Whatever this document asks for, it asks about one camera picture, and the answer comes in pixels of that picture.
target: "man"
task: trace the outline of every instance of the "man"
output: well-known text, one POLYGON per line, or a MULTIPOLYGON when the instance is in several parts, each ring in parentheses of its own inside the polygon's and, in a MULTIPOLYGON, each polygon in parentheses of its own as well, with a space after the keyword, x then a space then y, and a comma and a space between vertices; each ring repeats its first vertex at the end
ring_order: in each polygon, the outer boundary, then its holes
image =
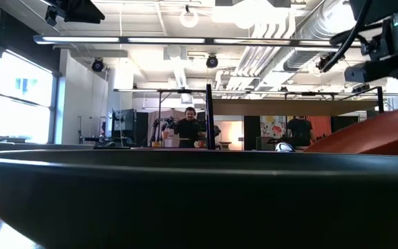
POLYGON ((304 116, 294 116, 287 124, 288 135, 292 137, 292 145, 310 146, 311 141, 316 142, 316 137, 312 131, 310 121, 305 120, 304 116))
POLYGON ((188 107, 185 109, 185 118, 176 122, 174 132, 179 134, 179 138, 188 138, 179 142, 179 148, 194 148, 194 142, 199 140, 199 136, 205 136, 205 127, 195 116, 196 110, 188 107))

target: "orange object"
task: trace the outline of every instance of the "orange object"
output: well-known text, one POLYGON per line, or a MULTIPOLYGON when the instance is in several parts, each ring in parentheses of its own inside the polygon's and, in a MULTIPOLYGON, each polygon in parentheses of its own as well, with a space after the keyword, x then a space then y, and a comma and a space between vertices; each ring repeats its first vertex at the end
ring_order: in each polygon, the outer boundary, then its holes
POLYGON ((160 147, 160 142, 151 142, 152 147, 160 147))
POLYGON ((205 147, 205 141, 199 140, 199 141, 198 141, 198 147, 199 147, 199 148, 205 147))
POLYGON ((163 131, 162 132, 162 138, 167 139, 169 137, 169 132, 168 131, 163 131))
POLYGON ((398 110, 346 127, 304 152, 398 156, 398 110))

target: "wall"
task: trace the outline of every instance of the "wall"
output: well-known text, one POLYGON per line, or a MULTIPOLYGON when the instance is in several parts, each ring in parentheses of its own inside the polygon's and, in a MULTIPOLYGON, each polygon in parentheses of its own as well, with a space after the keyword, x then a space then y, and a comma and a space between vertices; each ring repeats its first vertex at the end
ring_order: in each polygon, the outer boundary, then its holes
POLYGON ((108 82, 100 78, 62 50, 57 98, 55 143, 79 143, 79 119, 82 135, 98 136, 100 117, 106 116, 108 82))

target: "silver duct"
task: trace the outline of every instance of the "silver duct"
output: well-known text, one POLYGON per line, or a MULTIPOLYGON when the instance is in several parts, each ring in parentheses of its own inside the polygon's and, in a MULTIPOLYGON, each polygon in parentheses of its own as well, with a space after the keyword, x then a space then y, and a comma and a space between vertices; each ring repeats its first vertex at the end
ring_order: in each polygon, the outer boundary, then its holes
MULTIPOLYGON (((325 0, 292 38, 329 39, 339 32, 351 29, 354 24, 355 20, 349 4, 345 4, 344 0, 325 0)), ((260 74, 260 84, 256 90, 268 91, 275 86, 280 86, 295 74, 274 71, 299 71, 319 53, 318 51, 280 48, 271 63, 260 74)))

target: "cable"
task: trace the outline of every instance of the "cable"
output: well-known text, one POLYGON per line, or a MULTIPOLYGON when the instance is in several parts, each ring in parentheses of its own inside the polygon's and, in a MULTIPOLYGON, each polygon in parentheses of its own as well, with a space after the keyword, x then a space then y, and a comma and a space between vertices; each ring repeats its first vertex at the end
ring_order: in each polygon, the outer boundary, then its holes
MULTIPOLYGON (((373 30, 373 29, 376 29, 376 28, 381 28, 382 25, 383 25, 382 23, 371 24, 371 25, 363 27, 363 29, 360 30, 360 32, 367 31, 367 30, 373 30)), ((339 33, 339 34, 331 37, 331 39, 330 39, 331 46, 337 46, 337 45, 342 44, 343 42, 345 42, 346 39, 348 38, 348 36, 350 35, 350 33, 351 33, 351 30, 347 30, 347 31, 343 31, 342 33, 339 33)), ((360 42, 362 42, 361 39, 363 37, 361 35, 357 35, 357 38, 360 40, 360 42)))
POLYGON ((326 73, 327 71, 329 71, 338 62, 338 60, 345 55, 345 52, 351 47, 351 44, 353 43, 354 39, 359 34, 360 30, 363 29, 365 18, 368 14, 368 11, 370 10, 371 3, 372 0, 365 0, 365 3, 363 4, 362 9, 360 10, 359 17, 357 18, 356 25, 350 32, 350 36, 348 36, 345 43, 342 44, 342 47, 338 49, 336 55, 334 55, 334 57, 329 62, 327 62, 327 64, 322 68, 322 72, 326 73))

